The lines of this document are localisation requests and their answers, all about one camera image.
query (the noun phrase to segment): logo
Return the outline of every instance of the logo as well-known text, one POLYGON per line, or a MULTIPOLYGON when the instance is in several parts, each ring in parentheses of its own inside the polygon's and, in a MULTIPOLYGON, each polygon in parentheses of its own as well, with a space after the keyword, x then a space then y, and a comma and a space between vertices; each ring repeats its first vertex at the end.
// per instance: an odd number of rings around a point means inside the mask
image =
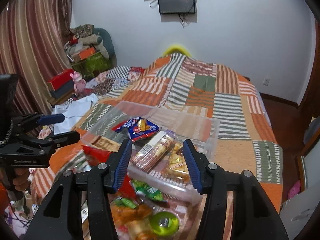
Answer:
POLYGON ((18 160, 14 160, 13 161, 15 164, 36 164, 37 161, 18 161, 18 160))

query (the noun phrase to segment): screw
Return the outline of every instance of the screw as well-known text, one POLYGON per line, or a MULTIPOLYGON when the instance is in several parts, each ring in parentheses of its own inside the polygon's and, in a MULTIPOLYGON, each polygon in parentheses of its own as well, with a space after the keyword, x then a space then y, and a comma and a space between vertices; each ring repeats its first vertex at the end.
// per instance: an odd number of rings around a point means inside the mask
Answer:
POLYGON ((246 177, 251 177, 251 176, 252 176, 252 172, 251 172, 251 171, 248 171, 248 170, 243 171, 243 174, 244 174, 244 176, 246 176, 246 177))
POLYGON ((215 163, 209 163, 209 164, 208 164, 208 168, 209 168, 210 170, 215 170, 215 169, 218 168, 218 166, 217 166, 217 164, 215 164, 215 163))
POLYGON ((63 172, 63 176, 69 177, 71 175, 72 171, 71 170, 66 170, 63 172))
POLYGON ((105 164, 105 163, 100 163, 98 165, 98 169, 100 169, 100 170, 104 170, 106 167, 107 167, 107 164, 105 164))

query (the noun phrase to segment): green round container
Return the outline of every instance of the green round container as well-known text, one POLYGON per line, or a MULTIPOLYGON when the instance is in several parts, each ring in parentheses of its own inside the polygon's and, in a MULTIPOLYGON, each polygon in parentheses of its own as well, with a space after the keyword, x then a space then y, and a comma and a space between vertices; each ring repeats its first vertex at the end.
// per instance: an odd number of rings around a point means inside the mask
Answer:
POLYGON ((180 226, 177 216, 166 211, 155 214, 149 221, 153 232, 158 236, 172 236, 180 226))

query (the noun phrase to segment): finger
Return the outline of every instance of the finger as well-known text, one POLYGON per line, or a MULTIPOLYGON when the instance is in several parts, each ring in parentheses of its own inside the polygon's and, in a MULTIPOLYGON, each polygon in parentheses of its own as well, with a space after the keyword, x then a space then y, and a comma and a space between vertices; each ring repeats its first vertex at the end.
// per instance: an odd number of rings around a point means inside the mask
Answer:
POLYGON ((28 169, 14 169, 14 172, 18 175, 18 176, 20 176, 20 175, 22 175, 22 174, 24 174, 25 172, 27 172, 27 171, 29 171, 28 169))
POLYGON ((19 186, 15 186, 16 190, 18 191, 22 191, 22 190, 25 190, 27 189, 27 187, 29 187, 29 184, 30 182, 29 181, 26 181, 25 183, 19 185, 19 186))
POLYGON ((14 178, 12 182, 15 186, 19 186, 25 183, 28 180, 28 177, 29 177, 29 172, 25 172, 19 177, 14 178))

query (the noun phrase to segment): yellow round object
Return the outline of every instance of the yellow round object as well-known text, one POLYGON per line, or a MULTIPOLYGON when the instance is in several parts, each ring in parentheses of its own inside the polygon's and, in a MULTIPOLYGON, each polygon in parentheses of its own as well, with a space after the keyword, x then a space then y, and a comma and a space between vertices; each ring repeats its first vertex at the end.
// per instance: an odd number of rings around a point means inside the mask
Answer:
POLYGON ((186 55, 187 57, 191 57, 191 54, 189 51, 187 51, 184 47, 182 47, 179 44, 171 45, 169 48, 166 49, 166 51, 162 54, 162 56, 166 56, 168 54, 172 54, 175 52, 179 52, 183 55, 186 55))

